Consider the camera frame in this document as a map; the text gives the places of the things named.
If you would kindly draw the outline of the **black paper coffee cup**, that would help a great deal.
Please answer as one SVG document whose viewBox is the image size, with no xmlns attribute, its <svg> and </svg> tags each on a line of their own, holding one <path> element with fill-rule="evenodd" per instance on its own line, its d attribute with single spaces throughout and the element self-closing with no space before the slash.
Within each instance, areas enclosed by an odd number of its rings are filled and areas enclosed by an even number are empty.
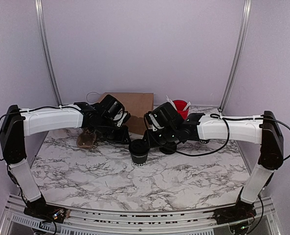
<svg viewBox="0 0 290 235">
<path fill-rule="evenodd" d="M 133 165 L 144 166 L 148 159 L 148 153 L 145 153 L 142 155 L 131 154 L 131 159 L 132 159 Z"/>
</svg>

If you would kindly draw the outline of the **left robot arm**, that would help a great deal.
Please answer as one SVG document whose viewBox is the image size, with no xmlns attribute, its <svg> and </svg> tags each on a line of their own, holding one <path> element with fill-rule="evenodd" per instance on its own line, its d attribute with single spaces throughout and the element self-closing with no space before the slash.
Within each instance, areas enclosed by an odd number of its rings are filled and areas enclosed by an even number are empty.
<svg viewBox="0 0 290 235">
<path fill-rule="evenodd" d="M 131 139 L 125 125 L 130 113 L 115 97 L 108 94 L 100 102 L 75 102 L 66 106 L 43 106 L 21 109 L 11 105 L 0 118 L 1 161 L 5 161 L 11 180 L 25 196 L 24 214 L 63 223 L 67 210 L 49 205 L 31 173 L 25 150 L 25 137 L 67 128 L 87 129 L 102 140 L 129 144 Z"/>
</svg>

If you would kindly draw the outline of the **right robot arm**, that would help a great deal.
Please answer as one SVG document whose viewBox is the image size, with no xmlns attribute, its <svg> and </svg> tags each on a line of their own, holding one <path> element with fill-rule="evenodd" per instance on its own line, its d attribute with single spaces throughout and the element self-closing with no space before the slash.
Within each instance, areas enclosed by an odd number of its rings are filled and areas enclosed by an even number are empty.
<svg viewBox="0 0 290 235">
<path fill-rule="evenodd" d="M 250 117 L 224 117 L 191 113 L 186 119 L 168 102 L 144 115 L 147 149 L 159 147 L 174 153 L 186 141 L 245 141 L 260 145 L 260 157 L 242 187 L 236 204 L 214 210 L 217 224 L 244 220 L 256 215 L 254 202 L 284 162 L 284 137 L 273 112 Z"/>
</svg>

